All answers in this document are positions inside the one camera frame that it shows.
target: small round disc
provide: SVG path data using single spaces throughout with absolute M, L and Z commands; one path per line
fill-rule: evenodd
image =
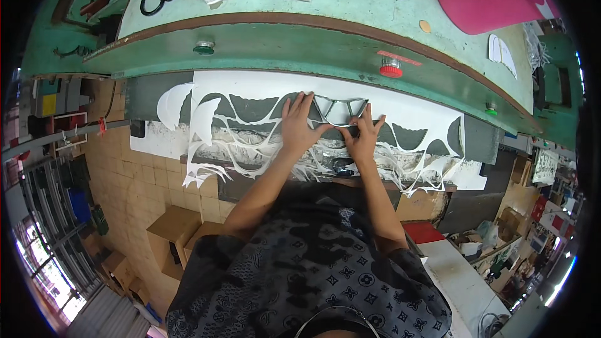
M 423 30 L 426 33 L 430 33 L 430 24 L 428 24 L 428 21 L 426 20 L 420 20 L 419 21 L 419 27 L 421 27 L 421 30 Z

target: metal shelf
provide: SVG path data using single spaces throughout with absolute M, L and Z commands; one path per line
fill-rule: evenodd
M 86 223 L 77 220 L 68 189 L 61 180 L 60 167 L 69 160 L 70 156 L 61 156 L 27 168 L 23 171 L 21 187 L 29 215 L 39 223 L 35 226 L 45 251 L 65 281 L 87 298 L 101 284 L 101 279 L 88 253 L 79 252 L 74 242 L 79 240 L 79 231 Z

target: plastic bag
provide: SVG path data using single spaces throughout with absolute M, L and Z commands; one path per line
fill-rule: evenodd
M 483 250 L 496 245 L 499 238 L 499 226 L 493 224 L 491 221 L 483 221 L 476 229 L 476 232 L 482 238 Z

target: green machine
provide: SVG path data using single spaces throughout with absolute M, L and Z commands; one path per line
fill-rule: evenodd
M 140 2 L 46 0 L 22 76 L 126 79 L 200 69 L 314 74 L 420 96 L 514 134 L 559 136 L 532 111 L 519 24 L 494 32 L 511 49 L 516 78 L 487 59 L 489 33 L 464 34 L 437 0 L 227 0 L 216 6 L 173 0 L 150 16 L 140 12 Z M 90 4 L 104 6 L 81 15 Z M 421 19 L 430 21 L 432 33 L 420 29 Z M 391 61 L 401 77 L 381 73 Z
M 543 128 L 539 137 L 574 150 L 584 93 L 576 48 L 562 33 L 538 38 L 545 43 L 550 61 L 537 71 L 539 89 L 535 93 L 534 117 Z

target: hand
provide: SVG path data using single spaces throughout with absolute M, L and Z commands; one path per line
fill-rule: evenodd
M 380 121 L 374 125 L 372 122 L 372 104 L 368 103 L 361 117 L 354 116 L 350 119 L 350 124 L 357 124 L 359 127 L 358 137 L 351 136 L 349 130 L 345 127 L 336 127 L 342 133 L 346 149 L 355 160 L 357 168 L 369 166 L 373 162 L 378 132 L 380 132 L 385 120 L 386 115 L 383 115 Z
M 309 109 L 313 102 L 313 93 L 306 95 L 300 92 L 296 96 L 295 102 L 290 107 L 290 99 L 284 102 L 282 108 L 282 140 L 284 142 L 280 153 L 289 155 L 297 161 L 317 140 L 321 135 L 334 128 L 331 124 L 322 124 L 315 130 L 312 130 L 307 125 L 307 117 Z

